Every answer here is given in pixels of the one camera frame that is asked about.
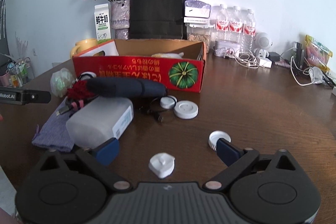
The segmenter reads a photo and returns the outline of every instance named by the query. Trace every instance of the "snack bag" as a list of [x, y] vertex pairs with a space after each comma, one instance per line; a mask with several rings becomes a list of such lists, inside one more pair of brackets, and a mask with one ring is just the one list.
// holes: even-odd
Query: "snack bag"
[[306, 59], [309, 65], [313, 67], [316, 66], [320, 68], [323, 72], [327, 72], [328, 70], [330, 70], [327, 67], [327, 63], [329, 61], [329, 57], [333, 56], [332, 51], [309, 35], [306, 35], [305, 43]]

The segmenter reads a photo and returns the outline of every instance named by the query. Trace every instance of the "green pumpkin illustration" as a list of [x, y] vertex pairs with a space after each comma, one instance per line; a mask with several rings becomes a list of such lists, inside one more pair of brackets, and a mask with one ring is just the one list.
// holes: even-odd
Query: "green pumpkin illustration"
[[197, 68], [189, 62], [178, 62], [169, 70], [170, 82], [180, 89], [192, 87], [198, 78]]

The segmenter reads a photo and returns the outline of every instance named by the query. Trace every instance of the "pink cup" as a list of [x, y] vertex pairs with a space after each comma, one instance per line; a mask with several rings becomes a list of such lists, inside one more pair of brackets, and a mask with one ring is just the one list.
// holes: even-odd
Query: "pink cup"
[[0, 76], [0, 81], [3, 86], [9, 86], [10, 81], [9, 79], [11, 78], [10, 74], [7, 72], [5, 75]]

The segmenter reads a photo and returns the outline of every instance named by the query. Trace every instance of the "red knitted item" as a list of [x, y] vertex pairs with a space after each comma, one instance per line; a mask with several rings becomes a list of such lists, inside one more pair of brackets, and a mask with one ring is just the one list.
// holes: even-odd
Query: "red knitted item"
[[86, 89], [86, 80], [80, 80], [73, 84], [72, 88], [68, 89], [67, 94], [69, 99], [83, 100], [95, 96], [94, 93]]

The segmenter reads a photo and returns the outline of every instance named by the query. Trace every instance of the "translucent white bottle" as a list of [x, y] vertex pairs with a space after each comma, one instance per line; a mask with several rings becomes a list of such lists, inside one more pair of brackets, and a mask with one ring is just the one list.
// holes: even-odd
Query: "translucent white bottle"
[[241, 51], [250, 52], [255, 36], [256, 21], [254, 18], [254, 11], [247, 9], [247, 16], [244, 20], [244, 30], [241, 38]]
[[240, 34], [243, 30], [242, 15], [240, 14], [240, 7], [233, 7], [235, 12], [231, 15], [230, 18], [230, 41], [234, 43], [239, 43]]
[[227, 5], [221, 4], [220, 11], [216, 15], [216, 40], [228, 40], [229, 31], [229, 14], [227, 13]]

